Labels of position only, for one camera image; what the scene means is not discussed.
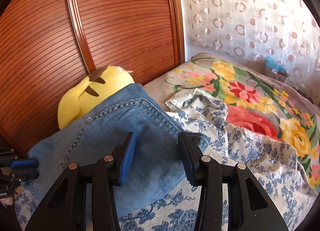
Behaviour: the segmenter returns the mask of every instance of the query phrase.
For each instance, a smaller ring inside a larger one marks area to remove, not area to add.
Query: denim garment
[[[178,150],[178,135],[183,129],[140,84],[121,89],[84,117],[37,143],[28,156],[38,160],[40,176],[24,183],[25,189],[38,205],[70,163],[95,163],[121,145],[129,131],[137,135],[137,147],[127,182],[114,187],[118,216],[164,197],[185,178]],[[188,135],[201,150],[210,141],[202,134]]]

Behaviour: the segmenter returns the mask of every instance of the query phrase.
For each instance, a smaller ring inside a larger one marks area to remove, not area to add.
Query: box
[[[276,69],[272,69],[271,67],[265,67],[263,70],[263,75],[286,84],[289,79],[286,73],[280,72]]]

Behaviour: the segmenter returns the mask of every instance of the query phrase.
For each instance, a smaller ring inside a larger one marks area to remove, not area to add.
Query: screw
[[[244,169],[246,168],[246,165],[243,164],[243,163],[238,163],[238,168],[239,168],[240,170],[244,170]]]
[[[70,163],[69,164],[69,169],[70,170],[74,170],[74,169],[76,169],[78,167],[78,165],[76,164],[76,163]]]
[[[113,160],[113,156],[112,155],[106,155],[104,158],[103,158],[106,162],[111,162]]]
[[[210,159],[209,156],[204,155],[204,156],[201,157],[201,160],[203,160],[204,162],[210,162],[211,159]]]

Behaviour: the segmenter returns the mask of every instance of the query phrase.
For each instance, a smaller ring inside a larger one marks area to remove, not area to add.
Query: yellow plush toy
[[[58,106],[59,128],[63,129],[82,117],[107,97],[134,83],[131,75],[121,67],[104,66],[85,77],[70,89]]]

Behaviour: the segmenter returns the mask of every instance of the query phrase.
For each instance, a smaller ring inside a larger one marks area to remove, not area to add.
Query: blue and white floral fabric
[[[204,91],[182,90],[166,104],[171,110],[168,114],[184,130],[202,133],[211,139],[204,154],[222,164],[247,164],[274,201],[289,230],[298,226],[312,207],[317,193],[308,185],[294,148],[227,123],[225,103]],[[191,187],[184,179],[170,194],[119,218],[121,230],[192,231],[200,190],[199,187]],[[35,208],[28,193],[30,191],[25,190],[16,202],[22,229]],[[222,230],[227,230],[228,196],[225,187],[223,196]]]

